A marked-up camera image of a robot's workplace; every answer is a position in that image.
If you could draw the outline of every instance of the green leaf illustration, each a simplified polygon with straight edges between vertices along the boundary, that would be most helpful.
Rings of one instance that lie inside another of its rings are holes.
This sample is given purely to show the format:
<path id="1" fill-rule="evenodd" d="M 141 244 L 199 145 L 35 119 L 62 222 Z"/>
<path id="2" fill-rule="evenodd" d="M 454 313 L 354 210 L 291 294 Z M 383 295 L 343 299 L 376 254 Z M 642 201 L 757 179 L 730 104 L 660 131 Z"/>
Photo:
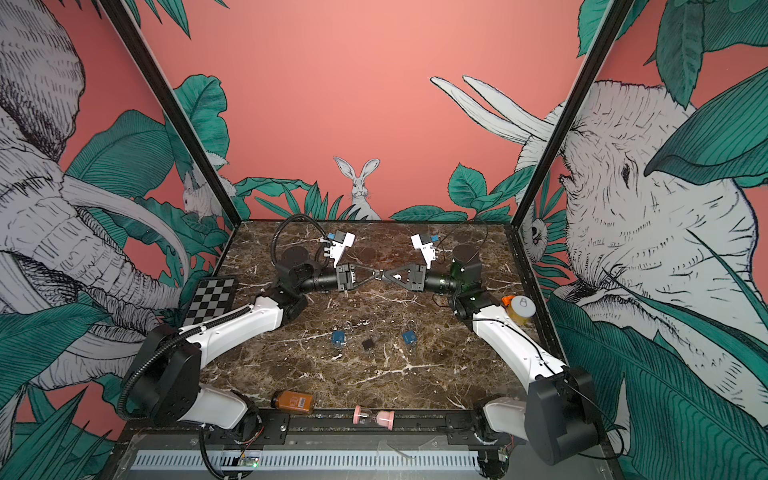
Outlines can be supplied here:
<path id="1" fill-rule="evenodd" d="M 657 330 L 656 335 L 654 335 L 654 343 L 661 346 L 661 348 L 667 350 L 672 355 L 676 356 L 680 361 L 683 361 L 683 357 L 680 356 L 680 354 L 677 352 L 677 349 L 675 349 L 668 341 L 664 339 L 664 337 L 661 336 L 661 333 Z"/>
<path id="2" fill-rule="evenodd" d="M 341 204 L 341 199 L 344 198 L 343 195 L 339 195 L 339 198 L 336 199 L 335 202 L 333 202 L 333 205 L 331 206 L 331 211 L 328 213 L 328 220 L 335 220 L 336 219 L 336 212 L 339 211 L 339 204 Z"/>
<path id="3" fill-rule="evenodd" d="M 390 218 L 399 222 L 426 222 L 437 214 L 442 214 L 444 210 L 434 205 L 415 205 L 400 210 Z"/>
<path id="4" fill-rule="evenodd" d="M 592 46 L 592 40 L 598 33 L 600 22 L 603 20 L 605 9 L 610 4 L 610 0 L 584 0 L 581 4 L 581 9 L 578 15 L 578 38 L 579 38 L 579 50 L 578 56 L 585 55 L 589 48 Z M 629 27 L 632 26 L 640 13 L 643 12 L 645 5 L 648 4 L 648 0 L 635 0 L 630 7 L 629 13 L 627 13 L 627 19 L 624 20 L 624 24 L 619 30 L 619 34 L 616 37 L 618 40 L 622 35 L 627 33 Z"/>
<path id="5" fill-rule="evenodd" d="M 448 195 L 451 201 L 464 208 L 472 208 L 472 201 L 487 194 L 485 177 L 477 170 L 458 164 L 448 182 Z"/>
<path id="6" fill-rule="evenodd" d="M 230 135 L 227 130 L 227 123 L 219 116 L 221 112 L 227 109 L 227 96 L 221 87 L 221 81 L 216 77 L 193 75 L 187 77 L 179 88 L 174 89 L 174 92 L 205 150 L 226 158 L 230 147 Z M 165 126 L 170 145 L 173 148 L 176 169 L 179 172 L 179 177 L 184 181 L 186 173 L 192 174 L 194 161 L 167 116 Z"/>
<path id="7" fill-rule="evenodd" d="M 128 233 L 122 227 L 118 227 L 112 217 L 101 208 L 89 208 L 88 213 L 94 216 L 94 219 L 107 231 L 107 234 L 118 245 L 118 247 L 125 247 L 125 242 L 128 240 Z"/>
<path id="8" fill-rule="evenodd" d="M 541 258 L 541 262 L 542 263 L 549 263 L 550 265 L 564 266 L 565 268 L 568 268 L 568 269 L 571 268 L 571 266 L 568 265 L 566 262 L 564 262 L 563 260 L 560 260 L 557 257 L 553 257 L 552 255 L 544 255 Z"/>
<path id="9" fill-rule="evenodd" d="M 51 450 L 58 452 L 84 394 L 85 390 L 56 410 L 20 444 L 0 470 L 0 480 L 25 478 L 41 467 L 45 470 L 54 463 L 55 456 L 48 457 L 45 453 Z"/>
<path id="10" fill-rule="evenodd" d="M 281 185 L 283 187 L 283 192 L 286 195 L 286 200 L 288 200 L 288 207 L 290 207 L 290 211 L 294 212 L 295 214 L 301 213 L 301 208 L 299 208 L 299 202 L 296 201 L 296 197 L 293 196 L 292 193 L 290 193 L 290 190 L 288 190 L 285 186 L 285 184 Z"/>
<path id="11" fill-rule="evenodd" d="M 509 207 L 486 210 L 485 212 L 477 215 L 476 218 L 485 222 L 509 222 L 511 220 L 509 216 Z"/>
<path id="12" fill-rule="evenodd" d="M 496 200 L 496 205 L 503 204 L 505 201 L 519 194 L 524 188 L 526 188 L 528 184 L 531 183 L 531 177 L 533 177 L 533 172 L 535 170 L 535 165 L 531 165 L 530 167 L 523 167 L 520 170 L 514 172 L 509 177 L 506 177 L 500 184 L 496 185 L 494 189 L 491 190 L 491 193 L 504 193 L 499 197 L 498 200 Z"/>
<path id="13" fill-rule="evenodd" d="M 304 197 L 304 213 L 312 218 L 317 217 L 317 211 L 320 206 L 320 187 L 315 182 Z"/>
<path id="14" fill-rule="evenodd" d="M 728 275 L 733 279 L 734 282 L 736 282 L 736 285 L 739 286 L 739 289 L 744 294 L 747 300 L 750 301 L 750 305 L 752 305 L 752 308 L 755 309 L 755 313 L 760 317 L 760 319 L 763 321 L 763 325 L 768 328 L 768 308 L 766 308 L 766 304 L 763 303 L 759 298 L 757 298 L 757 295 L 752 291 L 749 285 L 746 284 L 744 280 L 741 279 L 741 277 L 733 270 L 733 268 L 726 263 L 723 258 L 718 255 L 714 250 L 710 248 L 709 245 L 707 245 L 704 240 L 701 240 L 694 232 L 688 230 L 688 233 L 690 233 L 699 243 L 703 245 L 704 248 L 710 251 L 712 253 L 712 256 L 720 262 L 720 265 L 723 266 L 723 268 L 728 272 Z"/>
<path id="15" fill-rule="evenodd" d="M 678 104 L 687 107 L 701 71 L 704 54 L 704 5 L 667 3 L 656 42 L 656 66 Z"/>
<path id="16" fill-rule="evenodd" d="M 91 325 L 107 318 L 108 313 L 83 303 L 28 315 L 0 315 L 0 405 L 8 403 L 19 387 L 47 369 Z M 45 339 L 44 348 L 40 339 Z"/>
<path id="17" fill-rule="evenodd" d="M 608 278 L 617 285 L 631 293 L 634 298 L 645 303 L 650 308 L 665 313 L 675 319 L 680 320 L 692 329 L 707 337 L 712 343 L 715 343 L 751 371 L 755 377 L 765 386 L 768 386 L 768 346 L 745 333 L 742 330 L 735 329 L 708 316 L 701 315 L 693 310 L 682 306 L 671 305 L 669 303 L 657 302 L 638 293 L 632 292 L 621 285 L 612 275 L 607 273 Z"/>
<path id="18" fill-rule="evenodd" d="M 197 214 L 188 214 L 184 212 L 184 210 L 176 208 L 168 202 L 161 204 L 154 198 L 147 198 L 146 200 L 144 198 L 137 198 L 134 202 L 157 215 L 157 217 L 176 232 L 179 240 L 181 240 L 181 243 L 187 250 L 186 254 L 194 255 L 195 253 L 200 252 L 211 253 L 212 255 L 218 254 L 216 250 L 206 246 L 206 235 L 199 231 L 199 229 L 192 227 L 192 224 L 197 222 Z M 146 245 L 157 243 L 163 251 L 166 251 L 166 247 L 170 247 L 167 240 L 142 222 L 132 218 L 123 217 L 119 214 L 109 213 L 109 215 L 119 227 L 125 229 L 131 238 L 139 240 Z"/>
<path id="19" fill-rule="evenodd" d="M 597 404 L 610 419 L 626 380 L 632 465 L 639 475 L 649 480 L 768 475 L 768 432 L 673 353 L 632 328 L 592 322 L 581 308 L 554 295 L 548 308 L 570 364 L 592 375 Z"/>
<path id="20" fill-rule="evenodd" d="M 248 177 L 235 184 L 238 197 L 249 197 L 254 190 L 270 197 L 279 197 L 285 192 L 283 187 L 288 190 L 310 189 L 310 186 L 302 180 L 281 180 L 278 178 Z"/>
<path id="21" fill-rule="evenodd" d="M 263 198 L 259 198 L 259 197 L 255 197 L 255 198 L 256 198 L 256 201 L 262 204 L 263 207 L 273 211 L 274 213 L 280 215 L 281 217 L 288 218 L 291 216 L 291 213 L 288 210 L 280 207 L 279 205 L 275 205 L 269 200 L 264 200 Z"/>
<path id="22" fill-rule="evenodd" d="M 464 212 L 443 212 L 429 218 L 430 222 L 463 222 L 467 220 Z"/>
<path id="23" fill-rule="evenodd" d="M 768 68 L 708 101 L 645 167 L 696 185 L 768 173 Z"/>
<path id="24" fill-rule="evenodd" d="M 554 192 L 552 197 L 547 202 L 547 205 L 544 207 L 544 209 L 541 211 L 541 216 L 546 217 L 549 215 L 549 212 L 552 211 L 552 209 L 555 208 L 555 206 L 558 204 L 558 201 L 560 201 L 560 197 L 563 196 L 563 192 L 565 192 L 564 187 L 560 187 L 557 189 L 557 191 Z"/>
<path id="25" fill-rule="evenodd" d="M 470 206 L 478 212 L 482 212 L 483 210 L 498 205 L 498 199 L 501 198 L 503 194 L 504 192 L 496 192 L 495 194 L 477 197 L 470 203 Z"/>
<path id="26" fill-rule="evenodd" d="M 539 275 L 549 278 L 568 278 L 568 275 L 556 266 L 534 265 L 533 270 Z"/>
<path id="27" fill-rule="evenodd" d="M 718 51 L 736 44 L 768 46 L 768 2 L 733 13 L 729 2 L 704 6 L 704 51 Z"/>
<path id="28" fill-rule="evenodd" d="M 557 252 L 567 252 L 568 251 L 568 245 L 565 243 L 550 243 L 547 245 L 547 249 L 545 250 L 545 253 L 557 253 Z"/>
<path id="29" fill-rule="evenodd" d="M 173 166 L 165 127 L 129 110 L 93 136 L 66 174 L 122 197 L 144 197 L 163 183 Z"/>
<path id="30" fill-rule="evenodd" d="M 244 198 L 232 197 L 232 203 L 235 204 L 235 209 L 237 209 L 241 220 L 248 220 L 250 218 L 250 208 L 245 204 Z"/>
<path id="31" fill-rule="evenodd" d="M 189 21 L 187 20 L 187 12 L 184 11 L 184 1 L 183 0 L 157 0 L 157 3 L 159 3 L 163 10 L 165 10 L 166 13 L 168 13 L 168 16 L 170 16 L 174 22 L 176 22 L 176 25 L 179 25 L 182 30 L 184 30 L 184 33 L 187 34 L 187 37 L 190 36 L 190 26 Z"/>

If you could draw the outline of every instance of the black metal frame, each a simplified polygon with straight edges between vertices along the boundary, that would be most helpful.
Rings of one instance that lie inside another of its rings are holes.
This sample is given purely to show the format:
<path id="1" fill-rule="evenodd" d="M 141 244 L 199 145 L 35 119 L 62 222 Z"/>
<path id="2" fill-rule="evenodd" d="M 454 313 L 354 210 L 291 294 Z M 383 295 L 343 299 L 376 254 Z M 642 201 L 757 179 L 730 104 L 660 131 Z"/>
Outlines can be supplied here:
<path id="1" fill-rule="evenodd" d="M 144 38 L 136 28 L 131 14 L 125 9 L 121 0 L 99 1 L 112 22 L 114 29 L 117 30 L 118 35 L 120 35 L 125 44 L 125 48 L 131 53 L 131 57 L 133 57 L 139 70 L 141 70 L 141 74 L 152 89 L 157 101 L 160 102 L 169 122 L 176 129 L 181 141 L 194 159 L 195 164 L 203 172 L 203 176 L 210 189 L 214 192 L 214 195 L 216 195 L 216 199 L 219 200 L 224 214 L 229 217 L 234 227 L 240 225 L 242 220 L 240 219 L 240 214 L 237 213 L 237 208 L 235 208 L 227 192 L 224 191 L 216 171 L 208 162 L 208 157 L 205 154 L 203 145 L 200 143 L 200 139 L 197 137 L 189 118 L 179 105 L 174 91 L 168 84 L 163 72 L 157 66 L 154 56 L 144 43 Z"/>
<path id="2" fill-rule="evenodd" d="M 607 13 L 603 17 L 603 22 L 592 41 L 592 46 L 587 53 L 587 58 L 584 60 L 584 64 L 581 65 L 581 70 L 571 89 L 571 94 L 568 95 L 568 99 L 565 102 L 563 113 L 560 115 L 557 124 L 554 126 L 552 136 L 549 137 L 544 153 L 541 154 L 541 159 L 533 173 L 531 183 L 528 184 L 528 188 L 525 190 L 525 195 L 523 195 L 523 199 L 518 205 L 515 216 L 512 218 L 512 226 L 516 230 L 522 225 L 525 214 L 528 212 L 528 209 L 531 208 L 536 193 L 538 193 L 541 185 L 544 183 L 544 180 L 547 177 L 547 172 L 549 172 L 549 169 L 552 166 L 552 162 L 554 162 L 554 159 L 560 155 L 560 147 L 565 140 L 565 135 L 568 134 L 571 125 L 574 123 L 574 120 L 576 120 L 581 105 L 587 98 L 589 89 L 594 83 L 594 79 L 598 76 L 600 68 L 603 66 L 603 61 L 611 50 L 614 39 L 624 23 L 627 13 L 629 13 L 632 1 L 633 0 L 613 0 Z"/>

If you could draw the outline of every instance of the marble table surface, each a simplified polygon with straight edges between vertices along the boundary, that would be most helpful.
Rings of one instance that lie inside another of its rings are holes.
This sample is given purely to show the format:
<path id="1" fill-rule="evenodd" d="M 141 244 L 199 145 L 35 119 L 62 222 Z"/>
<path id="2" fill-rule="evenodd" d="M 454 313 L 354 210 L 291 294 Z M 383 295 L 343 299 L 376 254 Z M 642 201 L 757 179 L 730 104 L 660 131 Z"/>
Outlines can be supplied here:
<path id="1" fill-rule="evenodd" d="M 269 245 L 278 222 L 241 225 L 219 274 L 236 275 L 240 288 L 234 306 L 242 306 L 275 278 Z M 414 233 L 441 238 L 454 224 L 323 223 L 328 232 L 356 235 L 342 263 L 360 263 L 388 270 L 423 263 L 414 250 Z M 461 225 L 440 246 L 434 270 L 447 270 L 451 250 L 468 243 L 479 246 L 482 225 Z M 319 233 L 307 223 L 292 223 L 280 236 L 278 256 L 288 246 L 304 245 L 311 253 Z M 522 294 L 516 260 L 504 228 L 488 226 L 480 250 L 485 286 L 498 298 Z M 224 353 L 201 373 L 201 382 L 236 389 L 258 406 L 267 407 L 279 389 L 307 392 L 321 409 L 355 405 L 398 409 L 470 409 L 474 402 L 503 394 L 525 398 L 517 377 L 496 352 L 460 323 L 440 296 L 411 293 L 391 283 L 373 280 L 348 293 L 311 293 L 309 306 L 291 323 L 257 336 Z M 346 332 L 346 344 L 335 347 L 331 334 Z M 418 341 L 407 346 L 402 334 L 414 330 Z M 527 333 L 538 341 L 533 325 Z M 362 342 L 372 339 L 371 350 Z"/>

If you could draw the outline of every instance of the small square block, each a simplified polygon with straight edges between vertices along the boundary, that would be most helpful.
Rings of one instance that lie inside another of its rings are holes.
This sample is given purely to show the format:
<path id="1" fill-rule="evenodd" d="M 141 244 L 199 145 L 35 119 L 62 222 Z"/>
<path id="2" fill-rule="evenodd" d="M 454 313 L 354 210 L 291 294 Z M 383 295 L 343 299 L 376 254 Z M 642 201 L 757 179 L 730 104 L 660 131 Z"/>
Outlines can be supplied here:
<path id="1" fill-rule="evenodd" d="M 416 333 L 413 330 L 409 330 L 402 334 L 402 339 L 406 341 L 406 345 L 412 345 L 416 343 Z"/>
<path id="2" fill-rule="evenodd" d="M 344 343 L 344 330 L 335 330 L 331 333 L 331 342 L 336 346 L 342 345 Z"/>

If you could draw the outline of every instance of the jar lid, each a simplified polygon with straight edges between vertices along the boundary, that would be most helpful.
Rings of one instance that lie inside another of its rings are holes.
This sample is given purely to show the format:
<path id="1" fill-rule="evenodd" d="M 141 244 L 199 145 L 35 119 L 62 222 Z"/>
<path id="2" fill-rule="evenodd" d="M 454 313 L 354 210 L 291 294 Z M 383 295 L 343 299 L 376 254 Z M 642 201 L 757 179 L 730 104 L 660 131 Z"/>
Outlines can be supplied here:
<path id="1" fill-rule="evenodd" d="M 522 318 L 531 318 L 536 314 L 536 305 L 525 295 L 517 295 L 512 299 L 512 309 Z"/>

